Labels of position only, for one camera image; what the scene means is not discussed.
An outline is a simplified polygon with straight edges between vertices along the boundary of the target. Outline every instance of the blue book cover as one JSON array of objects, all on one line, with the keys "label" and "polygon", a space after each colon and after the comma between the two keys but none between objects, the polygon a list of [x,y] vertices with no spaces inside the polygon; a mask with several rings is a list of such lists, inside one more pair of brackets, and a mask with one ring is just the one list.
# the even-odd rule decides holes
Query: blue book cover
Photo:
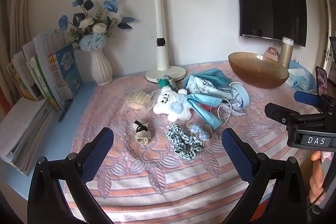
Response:
[{"label": "blue book cover", "polygon": [[67,45],[55,52],[55,55],[62,78],[75,95],[83,85],[83,81],[75,62],[74,48],[72,45]]}]

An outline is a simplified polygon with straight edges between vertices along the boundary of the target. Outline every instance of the white flower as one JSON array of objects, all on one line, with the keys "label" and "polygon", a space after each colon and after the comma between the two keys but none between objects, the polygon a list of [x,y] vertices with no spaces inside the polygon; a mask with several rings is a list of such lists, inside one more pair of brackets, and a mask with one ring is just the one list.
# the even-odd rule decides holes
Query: white flower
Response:
[{"label": "white flower", "polygon": [[106,33],[106,24],[104,23],[97,23],[94,24],[92,31],[96,34]]},{"label": "white flower", "polygon": [[84,20],[81,21],[81,23],[79,24],[79,28],[81,28],[83,30],[83,32],[85,31],[85,29],[94,24],[95,21],[93,20],[92,17],[88,17],[88,18],[85,18]]}]

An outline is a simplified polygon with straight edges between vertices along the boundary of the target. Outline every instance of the scrunchie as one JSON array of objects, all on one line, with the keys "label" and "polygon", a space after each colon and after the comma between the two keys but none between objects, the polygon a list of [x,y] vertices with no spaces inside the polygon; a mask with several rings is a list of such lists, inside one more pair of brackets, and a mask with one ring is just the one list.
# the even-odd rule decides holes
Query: scrunchie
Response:
[{"label": "scrunchie", "polygon": [[[175,155],[185,160],[193,160],[196,157],[195,152],[203,149],[203,143],[195,135],[189,137],[177,124],[168,129],[166,137],[173,143]],[[191,145],[189,151],[186,150],[186,144]]]}]

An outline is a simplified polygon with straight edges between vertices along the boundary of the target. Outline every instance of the wet wipes package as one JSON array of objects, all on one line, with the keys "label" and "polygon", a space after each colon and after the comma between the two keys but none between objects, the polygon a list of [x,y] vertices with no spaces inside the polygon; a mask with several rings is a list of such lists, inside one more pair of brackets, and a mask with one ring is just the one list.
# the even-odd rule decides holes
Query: wet wipes package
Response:
[{"label": "wet wipes package", "polygon": [[217,89],[209,80],[192,75],[188,80],[186,90],[191,94],[205,94],[229,101],[238,94],[238,91],[229,85]]}]

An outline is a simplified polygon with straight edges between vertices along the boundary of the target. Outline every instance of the stacked books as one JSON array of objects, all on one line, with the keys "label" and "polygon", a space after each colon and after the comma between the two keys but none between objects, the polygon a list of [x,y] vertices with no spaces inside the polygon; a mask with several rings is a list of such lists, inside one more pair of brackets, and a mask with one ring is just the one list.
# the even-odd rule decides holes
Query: stacked books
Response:
[{"label": "stacked books", "polygon": [[55,110],[64,109],[83,85],[72,45],[63,32],[40,34],[13,56],[7,70],[22,97],[47,99]]},{"label": "stacked books", "polygon": [[29,175],[35,150],[54,114],[46,99],[20,98],[0,124],[0,158]]}]

